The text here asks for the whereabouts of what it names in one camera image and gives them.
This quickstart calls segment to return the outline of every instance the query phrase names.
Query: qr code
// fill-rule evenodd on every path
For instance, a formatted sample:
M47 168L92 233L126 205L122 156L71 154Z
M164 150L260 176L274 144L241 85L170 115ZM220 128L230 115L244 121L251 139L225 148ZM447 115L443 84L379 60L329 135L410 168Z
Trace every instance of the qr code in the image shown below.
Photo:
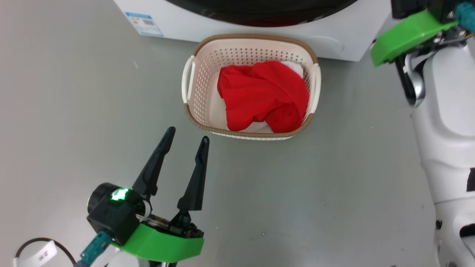
M143 22L144 22L145 24L147 24L147 25L150 25L150 26L155 25L155 24L153 23L153 21L151 21L151 20L144 19Z

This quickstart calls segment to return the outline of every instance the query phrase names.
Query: washing machine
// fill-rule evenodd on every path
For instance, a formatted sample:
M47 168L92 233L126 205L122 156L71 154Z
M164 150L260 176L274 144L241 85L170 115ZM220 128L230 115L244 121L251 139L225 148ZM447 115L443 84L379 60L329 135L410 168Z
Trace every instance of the washing machine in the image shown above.
M317 57L360 61L390 0L114 0L144 36L201 42L216 34L299 39Z

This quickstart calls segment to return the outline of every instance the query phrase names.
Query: screw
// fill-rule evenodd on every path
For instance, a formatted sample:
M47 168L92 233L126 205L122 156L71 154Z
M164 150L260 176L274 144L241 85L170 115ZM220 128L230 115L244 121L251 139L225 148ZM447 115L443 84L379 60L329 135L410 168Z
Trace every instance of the screw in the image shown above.
M441 220L436 220L436 229L440 230L442 228L442 221Z

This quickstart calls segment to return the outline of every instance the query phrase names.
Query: dark glass door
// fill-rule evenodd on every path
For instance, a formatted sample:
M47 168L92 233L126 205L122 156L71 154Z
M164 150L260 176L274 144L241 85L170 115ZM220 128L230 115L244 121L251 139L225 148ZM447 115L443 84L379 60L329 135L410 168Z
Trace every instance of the dark glass door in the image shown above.
M234 24L279 27L328 17L356 0L167 0L202 16Z

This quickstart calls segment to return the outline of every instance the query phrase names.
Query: black cable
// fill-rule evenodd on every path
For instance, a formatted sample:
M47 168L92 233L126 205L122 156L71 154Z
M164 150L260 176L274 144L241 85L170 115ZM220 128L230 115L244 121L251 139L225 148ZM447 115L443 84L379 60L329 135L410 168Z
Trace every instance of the black cable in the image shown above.
M65 254L66 256L69 258L69 260L71 261L71 263L76 264L76 260L74 259L73 255L71 255L71 252L69 252L69 250L67 250L67 248L63 245L61 245L58 241L56 240L53 240L51 238L33 238L33 239L30 239L28 241L26 241L23 245L21 245L21 247L18 249L17 253L15 254L15 257L19 258L20 257L20 254L21 252L31 243L35 243L35 242L39 242L39 241L44 241L44 242L50 242L50 241L54 241L55 242L55 245L60 248Z

